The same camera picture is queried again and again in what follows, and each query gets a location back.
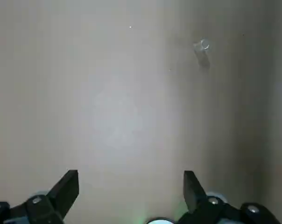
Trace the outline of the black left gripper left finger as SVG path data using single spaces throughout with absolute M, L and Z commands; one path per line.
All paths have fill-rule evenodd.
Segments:
M 34 195 L 15 207 L 0 201 L 0 224 L 63 224 L 78 195 L 78 171 L 69 170 L 47 194 Z

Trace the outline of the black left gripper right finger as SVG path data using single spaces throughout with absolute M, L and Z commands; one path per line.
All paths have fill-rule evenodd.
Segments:
M 243 203 L 235 208 L 218 196 L 209 196 L 192 171 L 184 171 L 183 196 L 188 211 L 179 224 L 279 224 L 265 206 Z

